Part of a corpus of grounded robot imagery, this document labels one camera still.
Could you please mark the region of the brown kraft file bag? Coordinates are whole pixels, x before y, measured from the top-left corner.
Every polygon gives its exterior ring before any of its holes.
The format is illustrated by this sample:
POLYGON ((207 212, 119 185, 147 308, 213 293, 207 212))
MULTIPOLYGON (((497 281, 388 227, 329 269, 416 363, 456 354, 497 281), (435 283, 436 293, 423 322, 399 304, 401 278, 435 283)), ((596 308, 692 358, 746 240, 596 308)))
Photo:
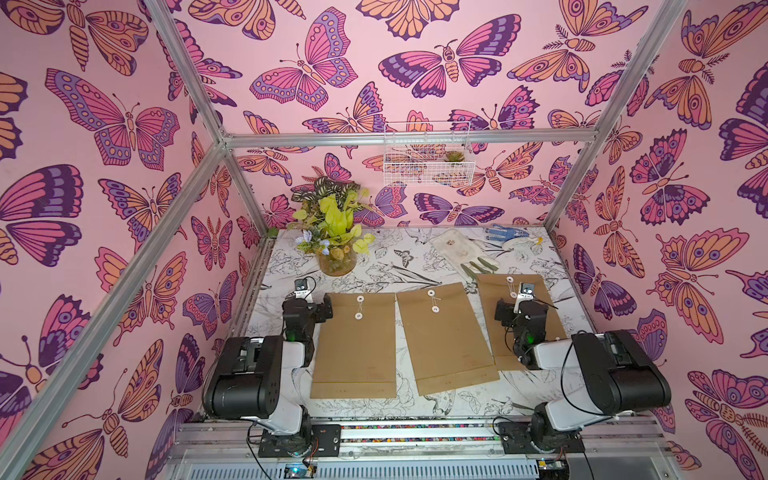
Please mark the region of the brown kraft file bag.
POLYGON ((396 298, 421 396, 499 379, 463 284, 399 292, 396 298))

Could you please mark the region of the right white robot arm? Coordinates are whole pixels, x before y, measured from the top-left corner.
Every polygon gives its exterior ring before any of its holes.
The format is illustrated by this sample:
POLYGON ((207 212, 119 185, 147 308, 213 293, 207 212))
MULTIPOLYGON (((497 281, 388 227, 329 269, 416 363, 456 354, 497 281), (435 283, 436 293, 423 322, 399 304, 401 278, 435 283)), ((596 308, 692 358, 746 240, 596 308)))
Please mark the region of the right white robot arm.
POLYGON ((513 334, 511 352, 528 370, 577 371, 584 385, 536 406, 527 431, 541 450, 551 450, 584 427, 620 413, 670 405, 668 381, 627 330, 578 332, 546 339, 549 305, 535 298, 498 300, 494 320, 513 334))

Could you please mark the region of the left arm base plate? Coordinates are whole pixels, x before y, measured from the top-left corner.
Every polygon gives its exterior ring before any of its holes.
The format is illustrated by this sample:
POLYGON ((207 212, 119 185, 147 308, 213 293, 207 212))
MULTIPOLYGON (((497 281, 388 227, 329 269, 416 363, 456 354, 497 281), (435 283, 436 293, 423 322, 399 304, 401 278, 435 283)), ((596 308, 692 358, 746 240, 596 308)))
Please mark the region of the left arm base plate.
POLYGON ((341 447, 339 424, 313 424, 292 435, 265 431, 260 440, 259 458, 337 457, 341 447))

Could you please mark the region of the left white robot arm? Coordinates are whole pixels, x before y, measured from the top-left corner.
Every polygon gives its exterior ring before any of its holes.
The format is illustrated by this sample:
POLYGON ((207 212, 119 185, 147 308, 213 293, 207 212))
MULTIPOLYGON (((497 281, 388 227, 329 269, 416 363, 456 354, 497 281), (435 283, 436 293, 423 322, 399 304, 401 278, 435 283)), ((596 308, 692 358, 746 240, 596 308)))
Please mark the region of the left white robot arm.
POLYGON ((314 331, 333 317, 332 300, 289 298, 282 304, 284 332, 264 337, 232 337, 225 342, 203 395, 206 414, 221 420, 247 420, 272 436, 307 440, 306 408, 290 399, 293 372, 310 365, 314 331))

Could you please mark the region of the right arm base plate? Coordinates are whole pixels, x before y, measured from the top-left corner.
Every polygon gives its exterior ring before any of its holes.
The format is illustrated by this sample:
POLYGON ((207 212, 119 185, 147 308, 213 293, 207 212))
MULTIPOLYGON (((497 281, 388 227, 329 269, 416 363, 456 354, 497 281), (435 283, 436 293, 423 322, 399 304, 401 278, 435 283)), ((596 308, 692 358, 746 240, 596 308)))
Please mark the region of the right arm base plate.
POLYGON ((561 432, 545 424, 501 421, 494 426, 505 454, 584 453, 578 431, 561 432))

